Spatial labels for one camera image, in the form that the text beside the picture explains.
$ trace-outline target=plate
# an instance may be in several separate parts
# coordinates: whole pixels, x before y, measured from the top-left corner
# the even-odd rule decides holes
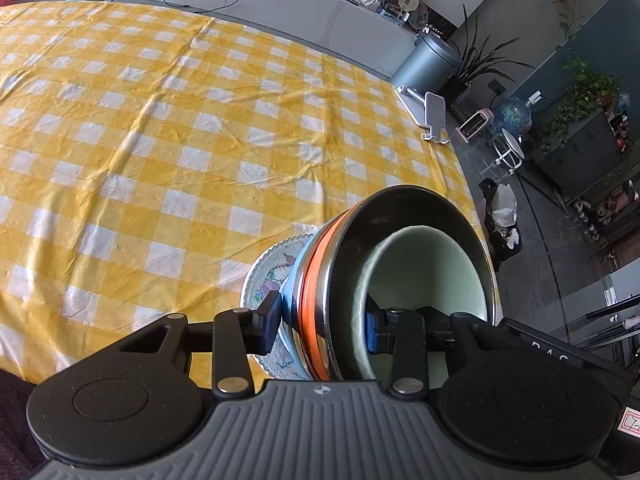
[[[297,235],[278,242],[264,251],[249,269],[242,285],[241,306],[255,310],[271,290],[280,290],[302,249],[312,234]],[[309,377],[293,359],[280,336],[271,353],[254,356],[262,369],[273,379],[308,381]]]

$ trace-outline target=wall socket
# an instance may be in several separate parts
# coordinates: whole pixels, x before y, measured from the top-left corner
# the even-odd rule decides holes
[[[504,91],[506,90],[506,88],[504,86],[502,86],[502,84],[496,79],[491,79],[491,81],[489,81],[487,83],[487,86],[494,92],[494,94],[496,95],[500,95],[502,93],[504,93]]]

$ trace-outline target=blue wall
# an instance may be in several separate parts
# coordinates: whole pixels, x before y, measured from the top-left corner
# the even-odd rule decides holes
[[[635,147],[623,167],[596,190],[599,193],[640,170],[640,0],[607,0],[577,31],[570,46],[591,66],[615,77],[621,92],[631,97],[629,131]],[[534,113],[552,105],[572,82],[571,75],[562,69],[566,56],[565,52],[553,53],[512,95],[526,99],[540,90],[546,100],[533,108]]]

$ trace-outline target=trash can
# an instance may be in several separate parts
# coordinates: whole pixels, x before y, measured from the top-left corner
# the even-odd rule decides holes
[[[415,48],[391,76],[391,84],[414,88],[420,94],[436,92],[462,66],[462,58],[433,31],[420,33]]]

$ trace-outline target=yellow and white checkered tablecloth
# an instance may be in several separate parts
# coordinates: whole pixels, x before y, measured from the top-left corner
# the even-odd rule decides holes
[[[238,306],[270,245],[391,184],[446,196],[482,237],[452,147],[346,62],[161,7],[0,23],[0,367],[28,381],[167,312]],[[210,355],[191,376],[209,383]]]

